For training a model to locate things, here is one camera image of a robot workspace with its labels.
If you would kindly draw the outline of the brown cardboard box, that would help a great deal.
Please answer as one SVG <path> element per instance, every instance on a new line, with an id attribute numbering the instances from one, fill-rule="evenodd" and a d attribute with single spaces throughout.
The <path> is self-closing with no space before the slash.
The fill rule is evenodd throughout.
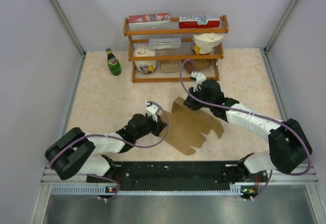
<path id="1" fill-rule="evenodd" d="M 203 146 L 206 135 L 214 131 L 218 138 L 224 133 L 224 128 L 219 120 L 202 110 L 191 110 L 184 105 L 185 100 L 177 97 L 171 112 L 166 112 L 168 119 L 161 117 L 169 128 L 165 128 L 160 137 L 167 136 L 165 142 L 186 156 L 195 154 L 196 149 Z"/>

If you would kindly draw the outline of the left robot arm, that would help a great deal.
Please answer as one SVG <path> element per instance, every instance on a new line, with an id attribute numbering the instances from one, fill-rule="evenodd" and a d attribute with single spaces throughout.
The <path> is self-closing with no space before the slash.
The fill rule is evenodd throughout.
<path id="1" fill-rule="evenodd" d="M 168 117 L 135 114 L 127 125 L 110 134 L 87 134 L 74 127 L 45 151 L 45 158 L 61 180 L 84 174 L 108 182 L 114 179 L 116 166 L 107 153 L 140 148 L 139 139 L 160 136 L 169 131 L 169 125 Z"/>

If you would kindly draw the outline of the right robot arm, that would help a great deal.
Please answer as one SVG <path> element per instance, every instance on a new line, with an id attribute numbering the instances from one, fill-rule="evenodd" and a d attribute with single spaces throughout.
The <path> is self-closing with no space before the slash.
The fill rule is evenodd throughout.
<path id="1" fill-rule="evenodd" d="M 293 175 L 303 161 L 311 160 L 313 150 L 297 120 L 281 121 L 258 114 L 238 100 L 225 97 L 219 83 L 203 74 L 191 80 L 195 84 L 188 89 L 185 106 L 191 110 L 207 108 L 215 117 L 241 126 L 268 143 L 268 150 L 239 161 L 237 173 L 242 180 L 250 181 L 256 173 L 270 170 Z"/>

